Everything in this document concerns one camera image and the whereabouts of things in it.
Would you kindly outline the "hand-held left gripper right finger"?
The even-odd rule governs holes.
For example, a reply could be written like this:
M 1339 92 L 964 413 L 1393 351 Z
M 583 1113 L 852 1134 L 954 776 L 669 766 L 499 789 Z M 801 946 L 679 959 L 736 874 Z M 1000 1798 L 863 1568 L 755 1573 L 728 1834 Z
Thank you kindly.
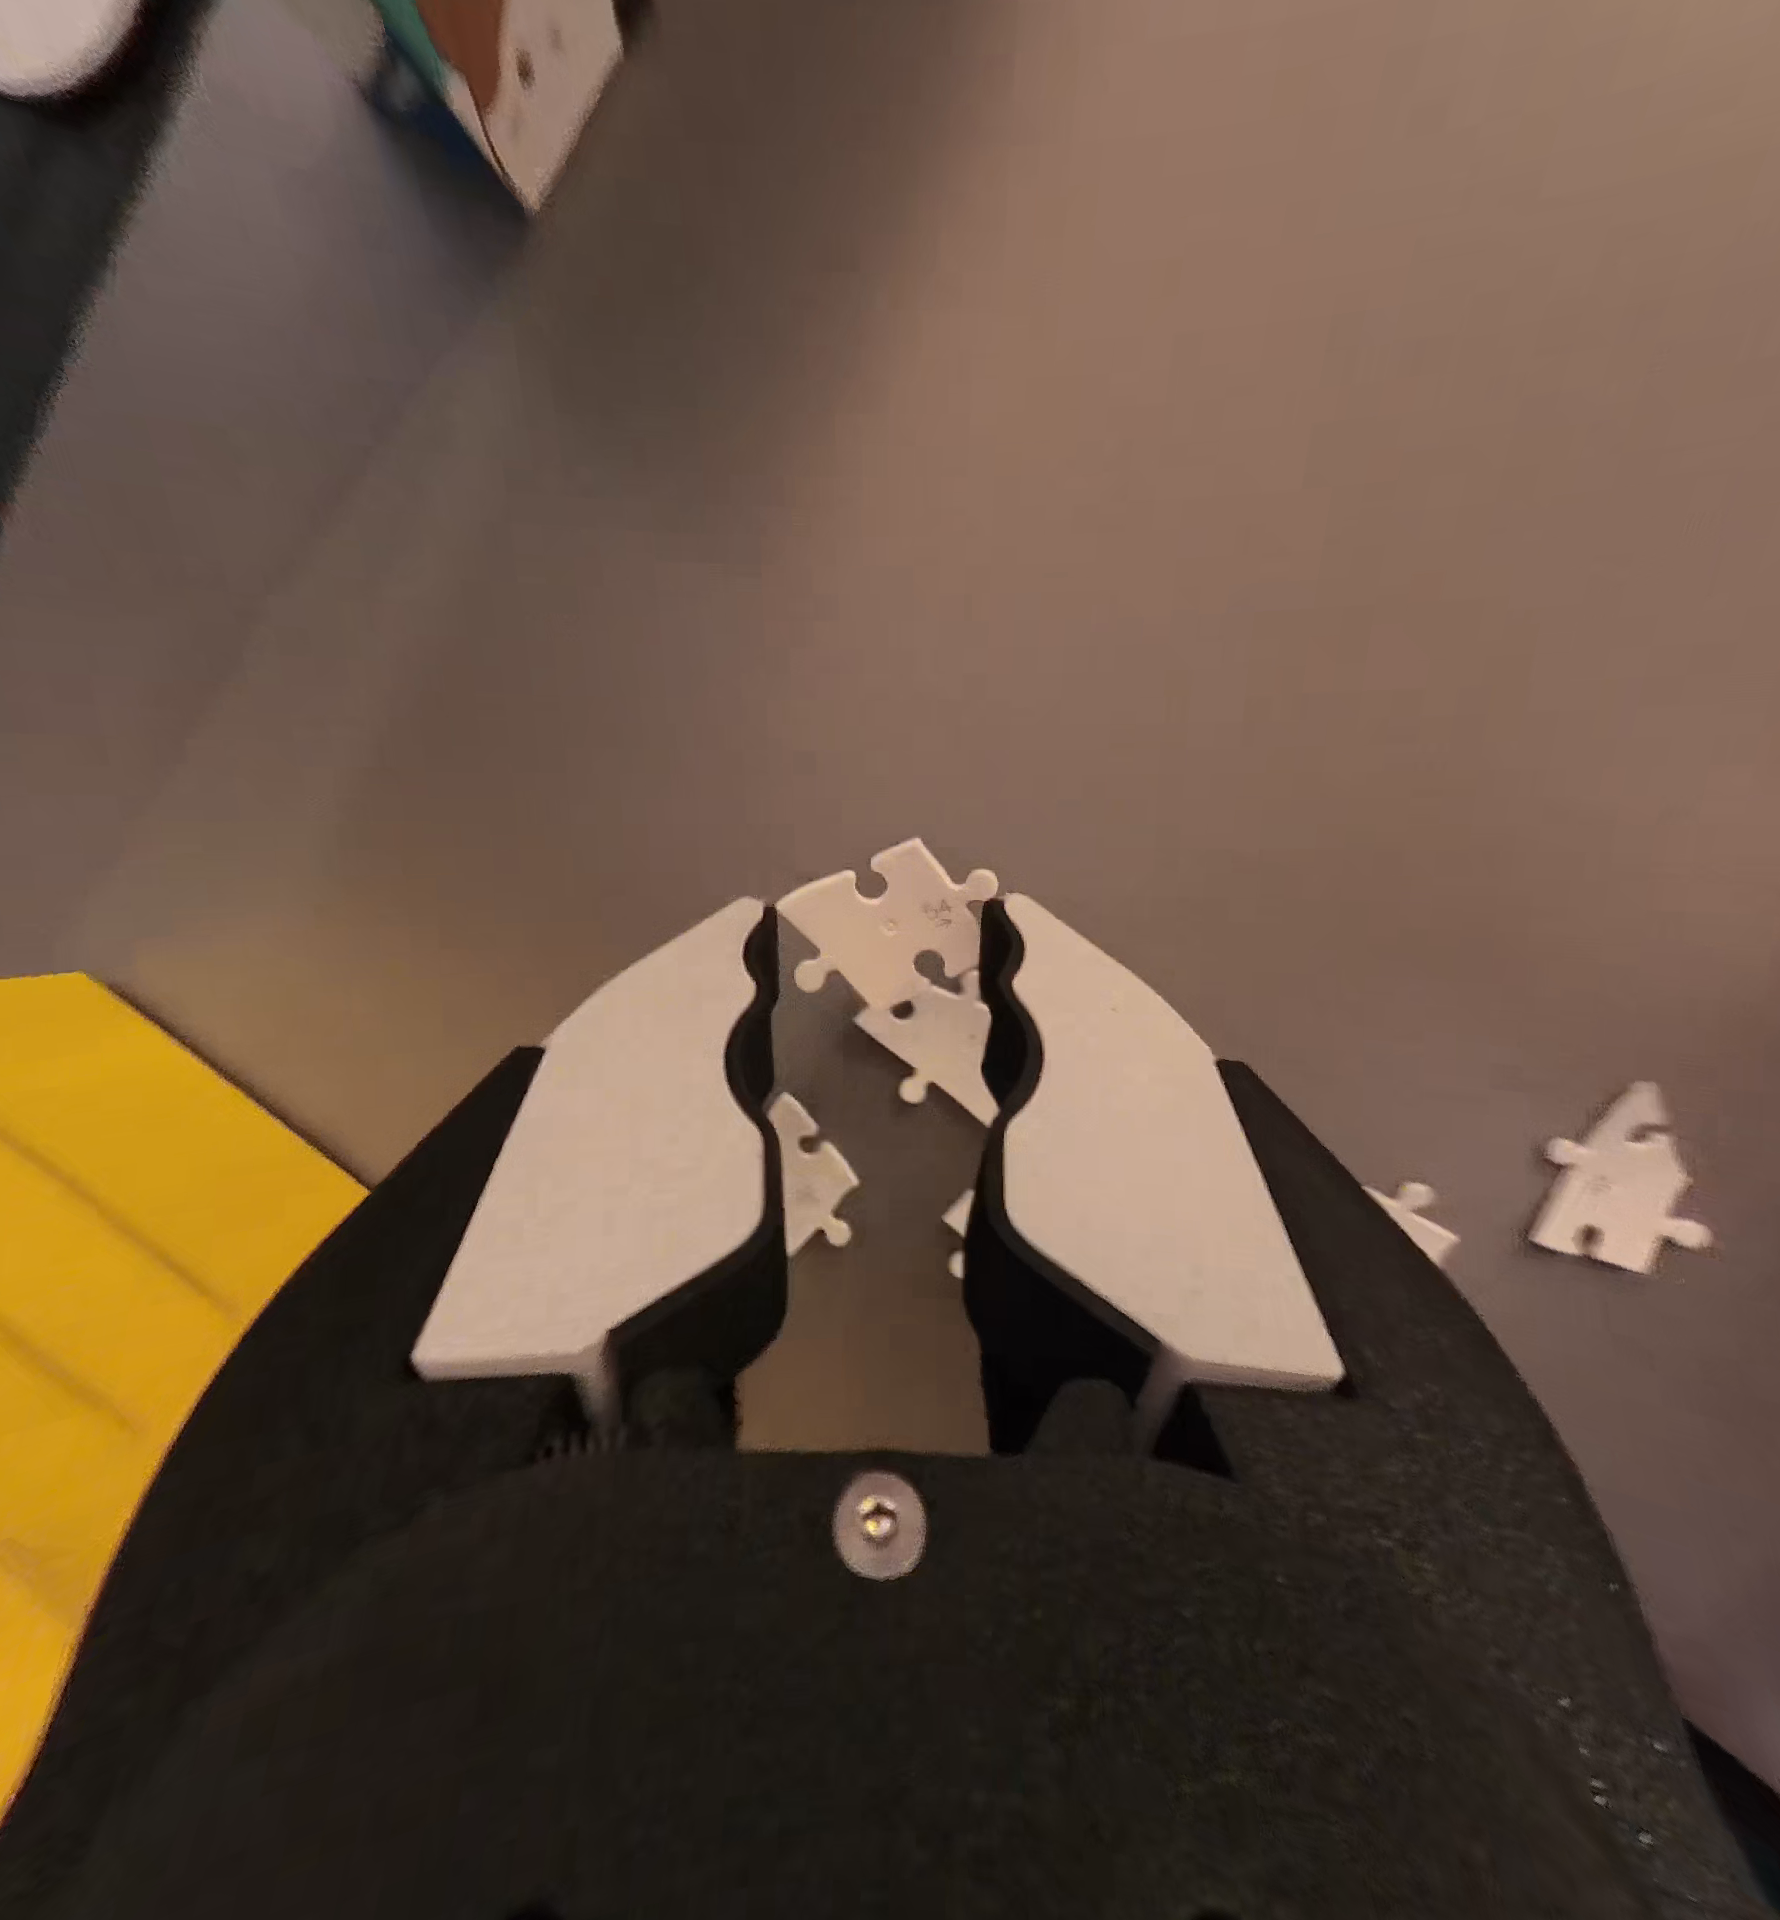
M 1129 1378 L 1330 1395 L 1327 1315 L 1208 1042 L 1129 966 L 1030 892 L 986 905 L 1017 959 L 986 1003 L 1025 1025 L 1000 1099 L 986 1222 L 1129 1345 Z

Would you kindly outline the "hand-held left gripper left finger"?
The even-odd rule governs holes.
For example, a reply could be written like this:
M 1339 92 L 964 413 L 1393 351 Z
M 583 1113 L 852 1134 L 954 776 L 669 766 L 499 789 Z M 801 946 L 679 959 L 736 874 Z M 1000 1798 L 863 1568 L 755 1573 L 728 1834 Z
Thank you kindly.
M 778 913 L 732 897 L 545 1042 L 420 1378 L 740 1378 L 783 1320 Z

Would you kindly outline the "single curved puzzle piece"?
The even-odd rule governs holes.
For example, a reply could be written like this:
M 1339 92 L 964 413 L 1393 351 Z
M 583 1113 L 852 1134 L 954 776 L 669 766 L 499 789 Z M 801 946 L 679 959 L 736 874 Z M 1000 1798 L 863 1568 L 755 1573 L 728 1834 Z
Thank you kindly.
M 977 966 L 980 905 L 1000 897 L 991 866 L 954 880 L 920 837 L 903 837 L 873 852 L 872 871 L 873 892 L 835 871 L 778 901 L 778 915 L 811 944 L 793 968 L 801 991 L 815 996 L 837 971 L 867 1011 L 885 1011 L 925 986 L 920 954 L 940 959 L 946 980 Z

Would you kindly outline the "pile of white puzzle pieces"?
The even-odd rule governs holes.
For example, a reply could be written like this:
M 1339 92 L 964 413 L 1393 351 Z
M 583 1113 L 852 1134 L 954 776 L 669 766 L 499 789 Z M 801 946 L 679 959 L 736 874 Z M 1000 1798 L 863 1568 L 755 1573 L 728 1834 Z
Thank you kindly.
M 942 1093 L 980 1128 L 994 1124 L 1000 1099 L 980 1070 L 991 1011 L 977 968 L 920 975 L 910 999 L 860 1008 L 852 1025 L 902 1062 L 903 1103 Z M 1651 1083 L 1625 1087 L 1584 1138 L 1551 1138 L 1543 1155 L 1554 1179 L 1528 1226 L 1534 1252 L 1651 1273 L 1666 1247 L 1713 1247 L 1713 1229 L 1680 1212 L 1690 1168 Z

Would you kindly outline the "colourful puzzle box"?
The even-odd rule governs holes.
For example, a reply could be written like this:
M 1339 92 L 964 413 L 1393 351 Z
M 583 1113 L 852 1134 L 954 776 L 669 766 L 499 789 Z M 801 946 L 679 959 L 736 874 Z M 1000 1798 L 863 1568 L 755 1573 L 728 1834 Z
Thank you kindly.
M 642 4 L 370 4 L 368 101 L 538 212 L 617 77 Z

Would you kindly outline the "yellow plastic bin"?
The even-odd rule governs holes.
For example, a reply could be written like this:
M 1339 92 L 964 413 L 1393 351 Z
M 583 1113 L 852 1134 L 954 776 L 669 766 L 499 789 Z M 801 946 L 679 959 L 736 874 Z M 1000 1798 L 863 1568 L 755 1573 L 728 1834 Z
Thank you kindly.
M 100 980 L 0 975 L 0 1817 L 169 1442 L 364 1194 Z

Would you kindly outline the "white round object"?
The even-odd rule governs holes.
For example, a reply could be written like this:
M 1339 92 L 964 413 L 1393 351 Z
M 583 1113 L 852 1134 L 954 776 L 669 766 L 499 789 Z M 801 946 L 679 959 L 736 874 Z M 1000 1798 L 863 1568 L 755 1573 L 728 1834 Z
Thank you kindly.
M 100 77 L 144 4 L 0 4 L 0 98 L 55 101 Z

